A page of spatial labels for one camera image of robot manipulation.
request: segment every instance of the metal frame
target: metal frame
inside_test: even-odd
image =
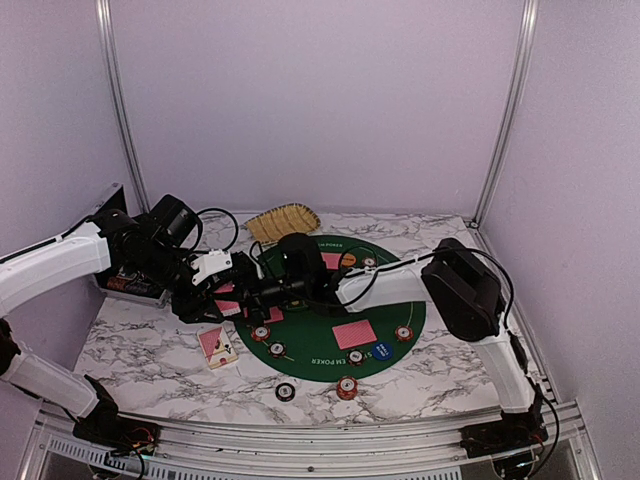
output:
[[[511,85],[509,86],[509,95],[507,97],[507,105],[505,107],[498,139],[493,149],[489,172],[482,187],[482,193],[476,206],[473,219],[469,223],[472,228],[479,228],[485,219],[493,194],[498,184],[498,177],[502,170],[505,157],[507,155],[507,147],[509,146],[509,138],[515,119],[516,111],[524,91],[524,85],[529,69],[529,60],[531,58],[531,50],[533,48],[533,34],[536,27],[536,19],[538,17],[538,0],[525,0],[524,10],[522,14],[522,23],[520,25],[520,36],[518,38],[518,46],[516,48],[516,59],[513,67],[513,75],[511,77]]]
[[[111,25],[111,5],[109,0],[96,0],[96,10],[98,14],[98,27],[100,28],[100,40],[104,50],[104,58],[106,61],[107,74],[109,77],[109,86],[111,87],[111,97],[113,106],[118,120],[118,128],[120,137],[124,147],[125,157],[133,190],[140,209],[143,212],[150,210],[149,195],[142,179],[142,171],[138,162],[138,155],[133,143],[131,127],[127,117],[125,108],[124,94],[122,91],[122,82],[120,80],[120,70],[118,67],[118,57],[116,56],[116,43],[113,35],[113,27]]]
[[[597,480],[593,452],[576,403],[558,405],[557,411],[561,421],[560,439],[572,442],[581,478]],[[555,423],[548,409],[544,410],[544,417],[550,434],[549,445],[555,437]],[[498,408],[403,423],[331,427],[229,425],[153,418],[160,424],[161,434],[156,452],[145,458],[146,478],[189,478],[186,476],[189,474],[194,478],[199,474],[200,480],[207,480],[207,475],[229,480],[428,478],[430,474],[455,472],[466,464],[524,451],[493,458],[466,457],[459,446],[459,429],[498,418]],[[58,407],[44,404],[18,478],[37,480],[48,452],[104,468],[104,454],[108,449],[74,438],[72,429],[73,423]],[[138,459],[131,457],[118,459],[107,468],[137,474],[140,467]]]

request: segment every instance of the blue disc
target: blue disc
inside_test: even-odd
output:
[[[389,360],[391,357],[393,357],[393,347],[391,347],[391,345],[389,345],[388,343],[378,342],[373,346],[371,353],[373,354],[373,358],[375,358],[376,360]]]

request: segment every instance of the marble surface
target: marble surface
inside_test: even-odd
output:
[[[422,215],[321,214],[318,233],[368,240],[400,258],[424,253],[445,237],[476,247],[459,217]],[[243,221],[249,218],[239,216]],[[202,245],[224,246],[231,238],[227,219],[205,224]],[[234,250],[248,249],[243,227]],[[362,379],[356,400],[340,400],[334,384],[288,377],[263,364],[224,324],[238,361],[207,367],[197,333],[211,325],[185,325],[169,308],[159,310],[107,299],[78,359],[76,372],[97,378],[126,412],[181,420],[243,424],[326,425],[392,422],[495,407],[498,399],[479,358],[450,335],[435,306],[412,351],[393,367]],[[275,386],[296,388],[289,403]]]

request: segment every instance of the green poker mat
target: green poker mat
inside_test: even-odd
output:
[[[338,235],[313,236],[323,255],[333,257],[350,249],[350,261],[355,267],[373,264],[375,256],[370,250],[357,248],[368,247],[377,254],[377,263],[384,265],[399,260],[395,255],[372,243]],[[265,251],[259,257],[261,262],[268,262],[275,275],[283,273],[280,251],[277,246]],[[364,378],[379,373],[402,359],[415,345],[420,337],[426,320],[426,304],[424,302],[402,303],[391,306],[376,307],[364,312],[353,313],[345,317],[324,317],[304,308],[288,309],[283,312],[284,320],[269,323],[270,337],[264,342],[251,338],[251,328],[238,325],[238,334],[247,348],[261,361],[286,375],[316,382],[336,382],[345,375]],[[362,365],[352,366],[347,363],[347,353],[351,349],[341,350],[333,334],[332,327],[359,320],[369,320],[377,341],[361,345],[357,348],[365,355]],[[400,325],[409,325],[413,329],[413,339],[399,342],[395,331]],[[273,358],[268,353],[268,346],[273,342],[286,345],[286,355]],[[393,356],[385,361],[373,357],[371,350],[377,342],[385,342],[393,348]]]

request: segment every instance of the marble table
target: marble table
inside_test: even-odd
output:
[[[437,246],[446,237],[476,247],[454,216],[320,214],[317,233],[376,243],[400,258]],[[240,221],[250,215],[239,216]],[[202,246],[221,247],[232,235],[227,219],[205,223]],[[248,250],[242,227],[234,250]],[[178,420],[235,424],[340,425],[396,422],[498,405],[479,358],[446,330],[427,302],[427,322],[412,351],[393,367],[359,381],[356,400],[343,401],[335,385],[290,378],[263,364],[225,322],[238,361],[207,367],[197,333],[210,324],[185,325],[169,310],[107,298],[89,333],[75,371],[97,378],[125,412]],[[289,403],[274,389],[296,388]]]

